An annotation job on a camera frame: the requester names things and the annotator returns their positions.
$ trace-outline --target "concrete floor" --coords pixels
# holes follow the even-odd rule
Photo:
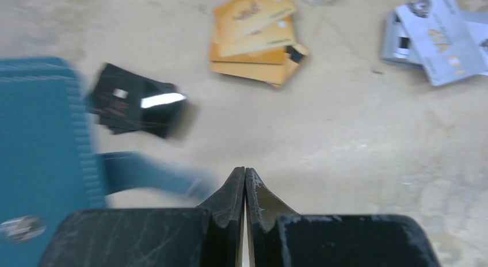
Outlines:
[[[0,0],[0,55],[62,56],[87,84],[110,62],[177,84],[194,105],[172,140],[98,126],[101,151],[202,167],[219,182],[254,167],[300,213],[407,214],[444,266],[488,266],[488,79],[433,88],[380,63],[384,17],[408,0],[294,0],[311,57],[283,89],[213,74],[211,10],[225,1]],[[488,0],[458,1],[488,11]],[[149,190],[111,200],[195,203]]]

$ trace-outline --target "black plastic part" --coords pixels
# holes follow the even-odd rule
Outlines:
[[[223,186],[197,206],[209,209],[215,221],[206,244],[208,266],[242,266],[244,185],[245,169],[236,167]]]
[[[400,48],[409,49],[409,47],[410,47],[410,38],[400,37]]]
[[[255,267],[441,266],[422,228],[401,215],[299,215],[246,169],[250,264]]]
[[[39,267],[199,267],[211,214],[203,208],[99,209],[58,227]]]
[[[278,217],[298,213],[274,195],[253,168],[246,169],[246,213],[251,266],[282,266],[281,244],[273,226]]]
[[[298,52],[298,50],[296,50],[293,46],[291,45],[288,45],[287,48],[286,48],[286,52],[288,54],[290,54],[290,60],[292,60],[293,62],[295,63],[300,63],[303,58],[305,58],[305,55],[301,54],[300,52]]]
[[[276,227],[283,267],[441,266],[422,228],[407,216],[283,216]]]

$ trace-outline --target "blue machine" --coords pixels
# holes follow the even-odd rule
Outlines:
[[[0,266],[34,267],[58,224],[151,187],[199,199],[214,189],[134,152],[96,154],[75,72],[53,57],[0,60]]]

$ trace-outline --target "stack of cards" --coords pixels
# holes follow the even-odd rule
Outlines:
[[[434,86],[488,75],[488,13],[460,11],[455,0],[418,0],[386,21],[383,61],[425,70]]]
[[[280,87],[309,53],[295,40],[291,0],[232,0],[213,10],[210,69]]]
[[[106,64],[89,96],[93,113],[113,134],[145,131],[168,137],[186,104],[171,83],[162,83]]]

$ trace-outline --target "blue strap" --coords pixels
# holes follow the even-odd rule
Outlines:
[[[136,152],[99,154],[105,167],[109,194],[132,188],[155,188],[204,200],[213,192],[208,177],[150,161]]]

